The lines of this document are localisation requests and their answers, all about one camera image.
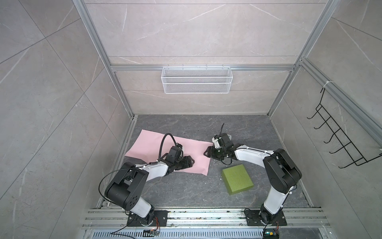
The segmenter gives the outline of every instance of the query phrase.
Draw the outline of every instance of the black hook rack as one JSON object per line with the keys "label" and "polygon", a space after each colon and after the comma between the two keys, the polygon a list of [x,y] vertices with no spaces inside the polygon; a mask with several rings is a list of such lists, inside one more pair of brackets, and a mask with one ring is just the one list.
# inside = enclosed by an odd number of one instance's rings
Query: black hook rack
{"label": "black hook rack", "polygon": [[[339,148],[338,150],[336,150],[335,152],[329,152],[329,153],[331,153],[331,154],[334,154],[334,153],[337,153],[338,151],[340,151],[341,149],[345,149],[345,151],[347,152],[347,154],[349,155],[349,157],[351,158],[351,160],[353,161],[352,163],[350,163],[350,164],[348,164],[348,165],[346,165],[345,167],[339,167],[339,168],[341,168],[341,169],[343,169],[343,168],[346,168],[346,167],[348,167],[348,166],[350,166],[350,165],[352,165],[352,164],[355,164],[355,165],[357,165],[357,166],[360,166],[360,165],[362,165],[362,164],[365,164],[365,163],[368,163],[368,162],[370,162],[370,161],[372,161],[372,160],[374,160],[374,159],[376,159],[376,158],[379,158],[379,157],[381,157],[382,156],[382,153],[380,153],[379,154],[379,156],[377,156],[377,157],[374,157],[374,158],[372,158],[372,159],[369,159],[369,160],[367,160],[363,155],[362,155],[362,153],[358,150],[358,148],[354,145],[354,143],[350,140],[350,138],[347,136],[347,134],[342,130],[342,128],[338,125],[338,123],[335,121],[335,119],[329,114],[329,112],[325,109],[325,107],[321,104],[321,102],[322,102],[322,97],[324,96],[324,93],[325,93],[325,88],[322,88],[321,89],[321,91],[320,91],[320,93],[322,93],[322,95],[321,95],[321,100],[320,100],[320,103],[318,104],[318,106],[316,107],[316,112],[314,113],[314,115],[312,116],[312,117],[307,117],[308,119],[311,119],[311,118],[313,118],[316,114],[319,114],[320,116],[321,116],[321,118],[324,120],[324,122],[322,123],[322,125],[320,125],[320,127],[318,127],[318,128],[316,128],[316,127],[314,127],[314,129],[319,129],[319,128],[321,128],[323,125],[327,125],[328,127],[329,127],[329,129],[332,131],[332,136],[330,137],[330,139],[329,139],[329,141],[328,142],[325,142],[324,141],[324,143],[329,143],[331,140],[332,140],[332,138],[335,136],[336,138],[337,138],[337,140],[340,142],[340,144],[341,144],[341,148]],[[324,110],[328,115],[329,115],[329,117],[327,118],[327,119],[325,119],[323,116],[322,116],[322,114],[319,112],[320,110]],[[331,127],[330,127],[330,125],[328,124],[328,120],[329,119],[332,119],[333,121],[334,121],[334,123],[338,126],[338,130],[336,130],[336,131],[334,131]],[[339,139],[339,137],[336,135],[336,133],[338,133],[339,131],[341,131],[345,136],[346,136],[346,138],[349,140],[349,142],[348,143],[346,143],[346,144],[344,144],[340,139]],[[353,159],[353,157],[350,155],[350,153],[349,153],[349,151],[345,148],[346,146],[348,146],[348,145],[351,145],[351,146],[353,146],[357,151],[358,151],[358,153],[361,155],[361,158],[359,158],[359,159],[357,159],[357,160],[354,160]]]}

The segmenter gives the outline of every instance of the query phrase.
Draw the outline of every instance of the white wire basket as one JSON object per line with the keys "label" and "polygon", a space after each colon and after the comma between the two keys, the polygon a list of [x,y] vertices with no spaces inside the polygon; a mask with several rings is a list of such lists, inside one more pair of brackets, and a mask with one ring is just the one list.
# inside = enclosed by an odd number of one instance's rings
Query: white wire basket
{"label": "white wire basket", "polygon": [[166,94],[228,93],[232,83],[230,67],[164,67],[162,84]]}

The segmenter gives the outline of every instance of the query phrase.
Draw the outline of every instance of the pink paper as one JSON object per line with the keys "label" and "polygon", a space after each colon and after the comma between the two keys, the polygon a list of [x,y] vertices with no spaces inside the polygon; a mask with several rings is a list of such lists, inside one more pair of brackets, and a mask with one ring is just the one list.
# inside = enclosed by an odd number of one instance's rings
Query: pink paper
{"label": "pink paper", "polygon": [[[158,159],[160,143],[162,142],[163,136],[164,134],[161,133],[142,130],[134,145],[127,151],[125,156],[138,158],[146,163],[155,162]],[[208,146],[212,145],[212,142],[197,141],[180,137],[174,138],[177,143],[180,143],[183,146],[183,155],[190,155],[195,160],[192,167],[179,170],[178,172],[190,172],[207,176],[210,159],[204,156],[203,153]],[[168,153],[172,146],[174,146],[174,142],[172,141],[171,136],[167,136],[163,143],[162,156],[165,153]]]}

